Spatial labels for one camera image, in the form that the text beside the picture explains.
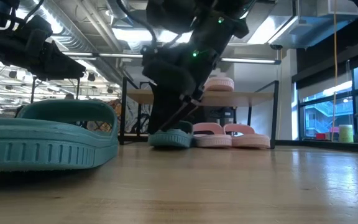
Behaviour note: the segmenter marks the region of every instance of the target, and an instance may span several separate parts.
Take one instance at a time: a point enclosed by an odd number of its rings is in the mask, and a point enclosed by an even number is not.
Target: robotic arm
[[[54,41],[46,42],[53,33],[47,21],[34,16],[27,22],[37,8],[24,20],[16,17],[19,3],[20,0],[0,0],[0,61],[5,65],[25,68],[40,80],[83,77],[84,66],[62,54]],[[6,30],[1,30],[8,21],[13,22]],[[13,31],[15,23],[19,26]]]
[[[147,20],[178,35],[193,31],[187,44],[157,47],[150,25],[138,21],[117,0],[127,15],[152,33],[153,41],[145,46],[143,74],[155,82],[153,110],[148,132],[166,131],[197,109],[203,97],[203,86],[216,68],[221,54],[235,35],[249,33],[245,20],[239,19],[255,0],[149,0]]]

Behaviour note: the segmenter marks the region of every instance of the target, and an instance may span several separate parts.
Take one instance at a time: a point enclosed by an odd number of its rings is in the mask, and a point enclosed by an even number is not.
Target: wooden table
[[[127,95],[137,103],[152,105],[154,96],[151,90],[128,90]],[[266,101],[273,100],[273,93],[239,93],[239,92],[216,92],[204,93],[200,106],[256,106]]]
[[[358,223],[358,153],[120,148],[97,169],[0,174],[0,224]]]
[[[128,89],[127,84],[130,83],[135,89]],[[142,84],[147,84],[147,82],[141,82],[140,86],[137,86],[134,82],[130,81],[128,78],[124,77],[122,82],[122,107],[121,107],[121,121],[124,121],[126,118],[126,108],[127,108],[127,97],[136,101],[138,105],[138,120],[137,120],[137,136],[133,138],[132,136],[126,136],[125,133],[125,123],[121,123],[120,126],[120,136],[119,142],[120,145],[124,145],[126,141],[145,141],[147,138],[143,138],[140,135],[140,114],[142,105],[152,105],[154,100],[154,95],[151,90],[143,90],[141,88]],[[262,92],[265,91],[268,87],[273,86],[273,92]],[[241,92],[216,92],[216,91],[207,91],[203,95],[203,99],[200,103],[200,106],[221,106],[221,107],[231,107],[234,108],[234,122],[236,123],[236,108],[245,106],[248,107],[248,125],[251,125],[251,115],[252,107],[257,106],[261,103],[267,101],[273,101],[273,119],[272,119],[272,134],[270,136],[271,142],[270,145],[272,149],[275,147],[275,137],[276,137],[276,125],[277,125],[277,108],[278,108],[278,81],[273,81],[268,85],[257,90],[255,93],[241,93]]]

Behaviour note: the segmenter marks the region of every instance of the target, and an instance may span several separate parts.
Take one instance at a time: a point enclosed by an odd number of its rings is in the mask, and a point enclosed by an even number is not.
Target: fluorescent light
[[[92,53],[81,53],[81,52],[64,52],[67,56],[87,57],[92,56]]]
[[[125,40],[126,42],[148,42],[152,40],[151,33],[146,29],[113,29],[114,35],[119,40]]]
[[[55,86],[48,86],[47,88],[53,91],[60,91],[60,88]]]
[[[71,57],[71,59],[73,59],[73,60],[97,60],[96,57],[91,57],[91,58],[87,58],[87,57]]]
[[[274,20],[268,17],[248,40],[248,44],[265,44],[276,30]]]
[[[160,36],[158,37],[158,41],[160,42],[171,42],[178,34],[174,32],[170,32],[168,30],[162,31]],[[187,32],[185,34],[182,34],[181,37],[177,40],[177,43],[187,43],[190,40],[190,37],[192,35],[192,32]]]
[[[117,37],[117,39],[125,40],[126,42],[148,42],[152,40],[152,35],[148,30],[145,29],[113,29],[112,31],[114,32],[114,35]],[[189,42],[191,34],[191,32],[182,34],[182,36],[177,40],[177,43]],[[173,40],[177,35],[178,34],[176,33],[164,30],[159,35],[158,41],[167,43]]]
[[[285,31],[287,31],[287,30],[292,26],[292,24],[294,24],[297,20],[298,20],[298,16],[295,16],[294,18],[292,18],[292,20],[291,20],[289,23],[287,23],[287,24],[285,25],[285,27],[283,27],[279,32],[277,32],[277,33],[268,41],[268,43],[271,44],[271,43],[273,43],[274,41],[276,41],[276,40],[277,40],[281,35],[283,35],[283,33],[284,33]]]
[[[0,92],[0,95],[6,95],[6,96],[21,96],[21,97],[31,97],[31,93],[6,93],[6,92]],[[66,94],[53,94],[53,93],[34,93],[34,96],[54,96],[54,97],[66,97]],[[100,99],[118,99],[117,95],[111,95],[111,96],[97,96],[97,95],[79,95],[79,97],[92,97],[92,98],[100,98]]]
[[[248,58],[222,58],[222,62],[233,62],[233,63],[266,63],[275,64],[275,60],[259,60],[259,59],[248,59]]]
[[[100,57],[116,57],[116,58],[142,58],[141,54],[117,54],[117,53],[100,53]]]

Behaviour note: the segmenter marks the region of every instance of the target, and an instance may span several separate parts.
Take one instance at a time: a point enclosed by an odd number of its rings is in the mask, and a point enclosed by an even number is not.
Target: teal slide sandal
[[[173,146],[189,148],[193,139],[193,125],[187,121],[179,121],[168,131],[157,131],[149,136],[149,144],[154,147]]]
[[[104,121],[111,133],[70,124]],[[103,102],[47,100],[0,118],[0,171],[89,169],[117,154],[115,111]]]

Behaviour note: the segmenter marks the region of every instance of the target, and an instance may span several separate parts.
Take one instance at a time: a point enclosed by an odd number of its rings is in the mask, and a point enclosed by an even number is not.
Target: pink slipper
[[[211,131],[213,135],[195,134],[197,147],[231,147],[231,136],[224,134],[222,126],[217,123],[200,123],[193,126],[193,131]]]
[[[233,91],[234,81],[231,78],[210,78],[205,83],[205,91]]]
[[[263,134],[256,134],[254,129],[243,124],[227,124],[224,132],[242,133],[242,136],[232,136],[233,147],[256,147],[270,149],[270,138]]]

